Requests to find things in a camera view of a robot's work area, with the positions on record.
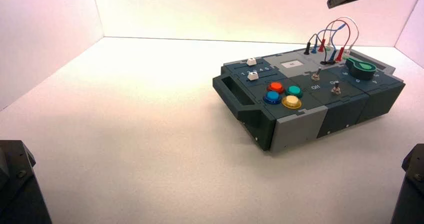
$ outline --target yellow button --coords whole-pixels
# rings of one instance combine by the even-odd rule
[[[282,104],[286,108],[298,109],[302,106],[301,100],[295,95],[288,95],[282,99]]]

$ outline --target wire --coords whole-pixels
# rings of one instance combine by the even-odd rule
[[[351,51],[352,50],[352,47],[355,45],[355,43],[357,42],[357,40],[359,38],[359,28],[358,28],[357,23],[352,18],[350,18],[349,16],[339,16],[339,17],[337,17],[336,20],[340,20],[342,18],[349,19],[355,25],[355,27],[356,27],[356,38],[352,42],[352,44],[350,44],[350,46],[349,46],[349,51]]]
[[[311,42],[311,40],[312,40],[312,38],[313,38],[314,36],[316,36],[316,38],[319,38],[319,37],[318,37],[318,35],[317,35],[316,33],[314,33],[314,34],[313,34],[313,35],[309,38],[308,43],[310,43],[310,42]]]
[[[345,27],[345,24],[343,24],[343,25],[341,25],[341,26],[339,26],[338,28],[337,28],[337,30],[335,30],[334,31],[334,33],[332,34],[332,36],[331,36],[331,44],[332,44],[332,47],[334,48],[334,50],[336,50],[336,46],[334,45],[334,42],[333,42],[333,38],[334,38],[334,36],[336,35],[336,33],[337,33],[337,31],[339,31],[339,30],[341,30],[342,28],[344,28]]]
[[[346,47],[346,45],[348,44],[348,42],[349,42],[349,39],[351,38],[351,27],[349,26],[349,24],[347,24],[346,23],[346,21],[344,21],[344,20],[333,20],[333,21],[331,21],[328,25],[327,25],[327,27],[324,29],[324,34],[323,34],[323,36],[322,36],[322,39],[324,40],[325,39],[325,37],[326,37],[326,31],[325,30],[327,30],[328,28],[329,28],[329,26],[330,26],[330,24],[333,24],[333,23],[335,23],[335,22],[342,22],[342,23],[344,23],[344,24],[346,24],[346,26],[347,26],[347,29],[349,30],[349,36],[347,36],[347,40],[346,40],[346,43],[344,44],[344,46],[343,46],[343,48],[345,48]],[[325,56],[324,56],[324,64],[327,62],[327,50],[324,48],[324,50],[325,50]]]
[[[313,34],[311,37],[310,37],[310,39],[309,39],[309,41],[308,42],[311,42],[311,40],[312,40],[312,38],[314,37],[314,36],[316,36],[316,39],[315,39],[315,44],[317,44],[317,39],[319,40],[319,42],[320,43],[323,43],[323,41],[320,39],[320,37],[319,37],[319,35],[320,35],[320,33],[322,33],[322,32],[324,32],[325,33],[325,31],[335,31],[335,32],[337,32],[338,30],[340,30],[340,29],[342,29],[343,27],[345,27],[345,25],[347,25],[347,26],[349,26],[346,22],[344,23],[344,24],[342,24],[341,26],[339,26],[337,29],[323,29],[323,30],[320,30],[318,33],[315,33],[315,34]],[[324,48],[324,51],[325,51],[325,55],[324,55],[324,61],[327,59],[327,50]]]
[[[327,27],[325,28],[325,30],[327,30],[328,28],[329,28],[329,26],[330,26],[330,24],[333,24],[333,23],[335,23],[335,22],[342,22],[342,23],[344,23],[344,24],[346,24],[346,26],[347,26],[347,28],[349,29],[349,36],[347,37],[347,40],[346,40],[346,43],[344,43],[344,46],[343,46],[343,48],[345,48],[346,47],[346,45],[348,44],[348,42],[349,42],[349,39],[351,38],[351,27],[349,26],[349,24],[347,24],[346,23],[346,21],[344,21],[344,20],[333,20],[333,21],[331,21],[328,25],[327,25]],[[326,31],[324,30],[324,35],[322,36],[322,39],[325,39],[325,37],[326,37]]]
[[[331,29],[323,29],[323,30],[320,30],[318,33],[314,33],[310,38],[309,38],[309,41],[308,41],[308,43],[310,43],[311,42],[311,40],[312,40],[312,38],[314,37],[314,36],[316,36],[316,38],[319,40],[319,42],[322,42],[321,41],[321,39],[320,39],[320,37],[318,36],[320,33],[322,33],[323,31],[337,31],[338,29],[340,29],[341,28],[341,26],[339,26],[337,29],[333,29],[333,30],[331,30]]]

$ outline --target white backdrop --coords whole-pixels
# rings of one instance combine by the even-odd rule
[[[107,37],[306,43],[338,16],[360,26],[357,42],[393,47],[417,0],[96,0]]]
[[[0,110],[102,37],[94,0],[0,0]]]
[[[424,0],[418,0],[411,13],[396,48],[424,67]]]

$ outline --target blue button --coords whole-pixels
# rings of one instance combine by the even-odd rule
[[[270,101],[277,101],[279,97],[280,95],[275,91],[268,91],[266,94],[266,98],[268,98]]]
[[[281,102],[281,96],[276,91],[268,91],[263,97],[263,100],[269,104],[279,104]]]

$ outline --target handle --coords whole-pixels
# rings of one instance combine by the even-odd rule
[[[255,102],[229,73],[212,79],[213,88],[237,120],[258,127],[263,107]]]

